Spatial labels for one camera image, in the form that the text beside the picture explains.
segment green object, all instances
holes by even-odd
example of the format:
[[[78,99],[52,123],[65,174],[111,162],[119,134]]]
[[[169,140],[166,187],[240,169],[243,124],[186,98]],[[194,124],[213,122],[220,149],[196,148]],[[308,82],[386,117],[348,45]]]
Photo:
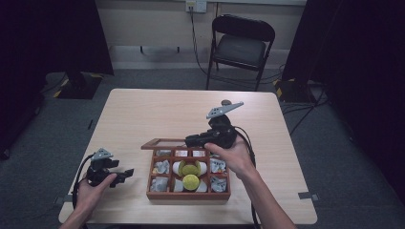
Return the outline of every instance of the green object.
[[[200,180],[195,175],[187,175],[182,179],[182,185],[188,191],[196,190],[200,185]]]
[[[195,165],[184,165],[184,167],[182,167],[181,169],[181,173],[183,175],[195,175],[197,176],[199,174],[199,168],[197,168],[197,166]]]

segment finger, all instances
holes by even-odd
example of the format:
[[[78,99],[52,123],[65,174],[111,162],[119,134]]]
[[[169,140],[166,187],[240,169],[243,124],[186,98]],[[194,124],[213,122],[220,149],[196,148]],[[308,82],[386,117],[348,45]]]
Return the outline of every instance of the finger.
[[[116,179],[117,174],[110,174],[107,176],[100,184],[97,185],[97,187],[101,190],[106,189],[110,184]]]
[[[224,160],[226,160],[228,157],[228,154],[226,153],[226,151],[214,143],[205,143],[204,148],[209,150],[210,152],[218,155],[219,157],[223,158]]]

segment white wall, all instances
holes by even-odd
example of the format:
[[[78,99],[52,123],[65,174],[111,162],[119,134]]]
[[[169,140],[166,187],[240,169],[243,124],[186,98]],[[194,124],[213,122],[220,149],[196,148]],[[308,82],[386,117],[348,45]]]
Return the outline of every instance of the white wall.
[[[96,3],[109,46],[193,47],[191,19],[185,12],[184,1],[98,0]],[[194,14],[201,49],[210,45],[211,22],[217,9],[218,14],[267,21],[276,31],[272,55],[287,59],[304,5],[220,3],[217,7],[217,3],[208,2],[207,13]]]

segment wooden tray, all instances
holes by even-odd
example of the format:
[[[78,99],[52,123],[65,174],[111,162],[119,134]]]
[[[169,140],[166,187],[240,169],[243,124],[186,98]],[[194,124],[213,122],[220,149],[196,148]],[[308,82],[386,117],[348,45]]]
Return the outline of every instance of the wooden tray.
[[[141,146],[142,150],[153,150],[149,178],[147,183],[146,196],[149,199],[192,199],[192,200],[228,200],[230,197],[229,169],[227,166],[223,173],[211,173],[211,158],[215,158],[204,148],[187,148],[183,139],[155,138]],[[160,152],[167,152],[166,156],[158,156]],[[167,160],[169,163],[168,174],[159,174],[154,172],[155,164]],[[174,192],[175,179],[182,180],[183,177],[173,172],[173,164],[177,161],[184,161],[185,164],[195,164],[196,161],[206,164],[206,173],[199,176],[199,179],[205,182],[206,192],[188,191]],[[167,189],[163,192],[151,191],[151,185],[156,177],[167,177]],[[212,190],[211,178],[217,177],[226,180],[225,190],[215,192]]]

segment chair leg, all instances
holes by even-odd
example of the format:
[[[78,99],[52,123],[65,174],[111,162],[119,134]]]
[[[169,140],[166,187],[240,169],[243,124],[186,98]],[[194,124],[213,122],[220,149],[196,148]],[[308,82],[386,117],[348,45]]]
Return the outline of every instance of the chair leg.
[[[254,88],[254,91],[255,91],[255,92],[257,92],[257,89],[259,88],[260,80],[262,79],[262,74],[263,74],[263,69],[259,70],[259,73],[257,74],[257,77],[256,77],[256,87]]]
[[[209,85],[209,77],[211,75],[211,69],[212,69],[212,60],[209,58],[209,64],[208,64],[208,73],[206,75],[206,84],[205,84],[205,89],[208,90],[208,85]]]

